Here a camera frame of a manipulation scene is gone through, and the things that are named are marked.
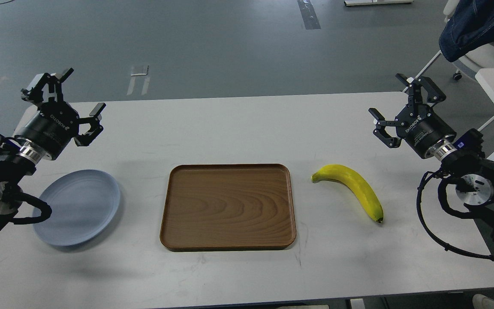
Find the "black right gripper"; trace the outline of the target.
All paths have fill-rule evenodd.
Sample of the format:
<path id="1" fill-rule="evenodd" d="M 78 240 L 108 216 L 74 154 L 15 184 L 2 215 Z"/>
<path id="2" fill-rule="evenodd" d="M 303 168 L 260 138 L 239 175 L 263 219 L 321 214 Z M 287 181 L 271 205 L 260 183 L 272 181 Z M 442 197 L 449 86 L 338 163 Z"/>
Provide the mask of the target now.
<path id="1" fill-rule="evenodd" d="M 368 111 L 375 119 L 373 134 L 388 148 L 399 148 L 401 139 L 422 159 L 433 156 L 429 149 L 442 139 L 453 141 L 457 133 L 433 111 L 433 106 L 446 100 L 446 95 L 429 77 L 408 78 L 397 73 L 396 78 L 407 88 L 408 103 L 396 116 L 386 121 L 376 109 Z M 398 137 L 392 137 L 387 127 L 396 127 Z"/>

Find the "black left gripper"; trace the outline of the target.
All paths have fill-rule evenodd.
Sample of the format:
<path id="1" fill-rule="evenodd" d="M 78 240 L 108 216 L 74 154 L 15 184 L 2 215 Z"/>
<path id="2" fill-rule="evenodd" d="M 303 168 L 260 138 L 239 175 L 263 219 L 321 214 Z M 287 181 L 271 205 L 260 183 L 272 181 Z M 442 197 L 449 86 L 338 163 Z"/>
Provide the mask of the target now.
<path id="1" fill-rule="evenodd" d="M 88 117 L 79 118 L 77 111 L 63 99 L 62 84 L 73 72 L 74 68 L 61 74 L 40 73 L 27 88 L 21 89 L 22 100 L 41 107 L 16 132 L 16 139 L 21 143 L 28 141 L 41 147 L 47 160 L 56 160 L 73 137 L 76 146 L 86 147 L 104 129 L 100 122 L 106 103 L 96 104 Z M 90 127 L 85 133 L 78 134 L 81 124 L 88 124 Z"/>

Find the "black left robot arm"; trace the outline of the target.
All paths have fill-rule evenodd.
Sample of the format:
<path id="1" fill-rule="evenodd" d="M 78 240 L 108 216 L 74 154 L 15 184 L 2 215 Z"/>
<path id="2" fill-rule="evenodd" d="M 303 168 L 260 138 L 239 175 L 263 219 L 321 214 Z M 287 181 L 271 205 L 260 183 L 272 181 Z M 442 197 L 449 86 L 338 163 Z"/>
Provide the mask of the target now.
<path id="1" fill-rule="evenodd" d="M 40 160 L 56 160 L 70 141 L 89 146 L 103 131 L 102 110 L 98 103 L 88 117 L 81 118 L 76 109 L 63 99 L 62 85 L 74 72 L 40 73 L 21 99 L 36 107 L 36 113 L 13 136 L 0 134 L 0 231 L 9 223 L 41 223 L 52 214 L 47 202 L 23 192 L 19 182 L 36 171 Z"/>

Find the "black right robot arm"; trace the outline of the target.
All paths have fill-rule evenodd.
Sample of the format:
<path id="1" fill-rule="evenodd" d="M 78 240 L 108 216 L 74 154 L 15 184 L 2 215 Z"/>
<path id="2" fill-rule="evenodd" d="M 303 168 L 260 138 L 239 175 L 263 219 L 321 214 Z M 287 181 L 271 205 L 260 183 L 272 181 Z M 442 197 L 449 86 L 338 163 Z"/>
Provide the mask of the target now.
<path id="1" fill-rule="evenodd" d="M 388 148 L 398 148 L 404 141 L 422 159 L 435 157 L 440 168 L 426 172 L 417 188 L 417 215 L 426 233 L 444 250 L 469 258 L 494 261 L 494 255 L 475 254 L 457 248 L 436 236 L 424 221 L 422 196 L 431 179 L 439 179 L 437 198 L 443 211 L 460 219 L 480 219 L 491 227 L 494 241 L 494 161 L 485 158 L 483 135 L 470 129 L 457 138 L 456 132 L 433 109 L 446 99 L 431 80 L 420 76 L 396 78 L 407 88 L 407 103 L 392 121 L 385 120 L 376 109 L 369 113 L 375 119 L 373 133 Z"/>

